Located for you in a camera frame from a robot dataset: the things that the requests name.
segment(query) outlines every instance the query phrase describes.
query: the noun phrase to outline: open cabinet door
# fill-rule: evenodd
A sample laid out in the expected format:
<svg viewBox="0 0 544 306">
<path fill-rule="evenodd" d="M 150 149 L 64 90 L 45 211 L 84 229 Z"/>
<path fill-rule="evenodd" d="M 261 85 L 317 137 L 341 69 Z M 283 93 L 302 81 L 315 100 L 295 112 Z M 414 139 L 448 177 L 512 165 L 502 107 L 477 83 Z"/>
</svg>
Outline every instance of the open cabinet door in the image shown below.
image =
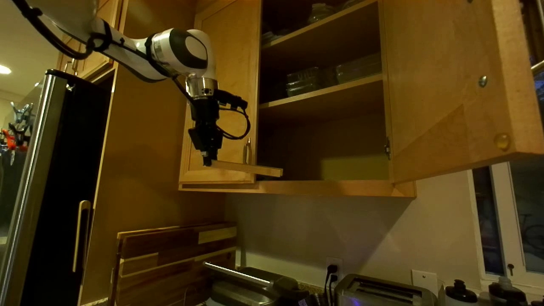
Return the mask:
<svg viewBox="0 0 544 306">
<path fill-rule="evenodd" d="M 385 0 L 397 182 L 544 153 L 521 3 Z"/>
<path fill-rule="evenodd" d="M 247 114 L 252 131 L 246 139 L 223 137 L 218 160 L 256 163 L 257 109 L 259 109 L 259 54 L 261 54 L 261 0 L 215 0 L 196 13 L 196 29 L 203 29 L 213 44 L 218 66 L 218 86 L 249 102 Z M 246 119 L 237 112 L 222 112 L 218 126 L 232 134 L 246 131 Z M 181 165 L 181 188 L 193 183 L 252 183 L 256 175 L 203 165 L 188 131 L 195 126 L 191 110 L 186 114 Z"/>
</svg>

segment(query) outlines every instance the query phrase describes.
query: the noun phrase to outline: ceiling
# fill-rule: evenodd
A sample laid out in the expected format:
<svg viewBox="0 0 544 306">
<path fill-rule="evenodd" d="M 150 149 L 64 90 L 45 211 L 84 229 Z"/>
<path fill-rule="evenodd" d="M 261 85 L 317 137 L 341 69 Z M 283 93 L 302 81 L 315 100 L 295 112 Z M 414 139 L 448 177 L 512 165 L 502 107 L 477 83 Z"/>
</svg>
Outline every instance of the ceiling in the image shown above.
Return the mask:
<svg viewBox="0 0 544 306">
<path fill-rule="evenodd" d="M 0 63 L 13 75 L 0 75 L 0 95 L 25 97 L 48 68 L 57 66 L 59 51 L 35 30 L 13 0 L 0 0 Z"/>
</svg>

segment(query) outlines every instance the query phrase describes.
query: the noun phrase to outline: black cable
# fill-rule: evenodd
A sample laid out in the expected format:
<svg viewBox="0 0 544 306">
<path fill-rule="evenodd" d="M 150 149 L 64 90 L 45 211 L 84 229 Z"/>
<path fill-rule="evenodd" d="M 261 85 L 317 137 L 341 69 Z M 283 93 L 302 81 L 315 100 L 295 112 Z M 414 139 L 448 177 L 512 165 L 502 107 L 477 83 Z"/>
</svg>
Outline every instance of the black cable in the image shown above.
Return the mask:
<svg viewBox="0 0 544 306">
<path fill-rule="evenodd" d="M 113 44 L 113 41 L 115 41 L 113 29 L 110 27 L 110 24 L 106 20 L 103 20 L 103 25 L 104 25 L 104 34 L 93 32 L 87 44 L 86 44 L 87 49 L 104 52 Z"/>
<path fill-rule="evenodd" d="M 246 131 L 240 134 L 240 136 L 234 136 L 234 134 L 230 134 L 230 132 L 227 132 L 225 129 L 222 129 L 220 127 L 220 131 L 223 132 L 223 136 L 227 137 L 227 139 L 244 139 L 249 132 L 251 132 L 251 129 L 252 129 L 252 120 L 251 120 L 251 117 L 249 117 L 249 114 L 246 112 L 246 110 L 235 110 L 235 109 L 223 109 L 223 107 L 220 107 L 220 110 L 225 110 L 225 112 L 239 112 L 239 114 L 242 114 L 244 117 L 246 117 Z"/>
<path fill-rule="evenodd" d="M 154 47 L 154 35 L 150 35 L 150 37 L 147 39 L 147 42 L 145 42 L 145 46 L 147 46 L 145 56 L 147 56 L 149 63 L 150 63 L 159 73 L 162 73 L 164 76 L 171 76 L 172 73 L 169 73 L 167 68 L 164 68 L 159 61 L 154 59 L 154 51 L 152 51 L 152 47 Z"/>
<path fill-rule="evenodd" d="M 121 47 L 121 49 L 125 49 L 125 51 L 133 52 L 133 54 L 137 54 L 137 56 L 142 58 L 142 59 L 149 59 L 147 54 L 140 52 L 138 49 L 128 47 L 125 42 L 111 41 L 111 44 L 115 44 L 115 46 L 118 46 L 118 47 Z"/>
<path fill-rule="evenodd" d="M 40 8 L 30 7 L 26 0 L 14 0 L 21 13 L 30 18 L 30 22 L 35 25 L 35 29 L 43 34 L 50 44 L 53 44 L 59 51 L 65 52 L 70 58 L 76 59 L 86 59 L 93 49 L 86 49 L 86 52 L 72 49 L 69 44 L 65 44 L 57 34 L 50 30 L 50 27 L 40 18 L 43 12 Z"/>
</svg>

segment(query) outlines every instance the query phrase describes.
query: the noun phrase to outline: wooden cutting board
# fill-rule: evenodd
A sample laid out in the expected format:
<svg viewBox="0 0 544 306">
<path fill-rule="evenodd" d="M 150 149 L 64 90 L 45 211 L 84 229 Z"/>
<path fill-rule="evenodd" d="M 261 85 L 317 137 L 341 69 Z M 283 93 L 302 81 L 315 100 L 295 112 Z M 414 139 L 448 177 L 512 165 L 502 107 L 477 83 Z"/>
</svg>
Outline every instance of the wooden cutting board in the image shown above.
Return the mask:
<svg viewBox="0 0 544 306">
<path fill-rule="evenodd" d="M 115 270 L 120 306 L 193 306 L 208 299 L 212 272 L 203 262 L 235 267 L 237 228 L 159 228 L 123 231 Z"/>
</svg>

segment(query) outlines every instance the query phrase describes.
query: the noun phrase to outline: cabinet hinge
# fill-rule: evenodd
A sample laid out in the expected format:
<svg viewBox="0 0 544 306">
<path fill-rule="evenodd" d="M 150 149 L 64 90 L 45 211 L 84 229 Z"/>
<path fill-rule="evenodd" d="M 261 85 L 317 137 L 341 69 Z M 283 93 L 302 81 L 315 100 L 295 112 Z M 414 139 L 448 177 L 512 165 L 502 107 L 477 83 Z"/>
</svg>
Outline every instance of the cabinet hinge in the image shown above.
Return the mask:
<svg viewBox="0 0 544 306">
<path fill-rule="evenodd" d="M 392 160 L 392 141 L 390 141 L 390 137 L 387 137 L 385 151 L 387 151 L 388 158 Z"/>
</svg>

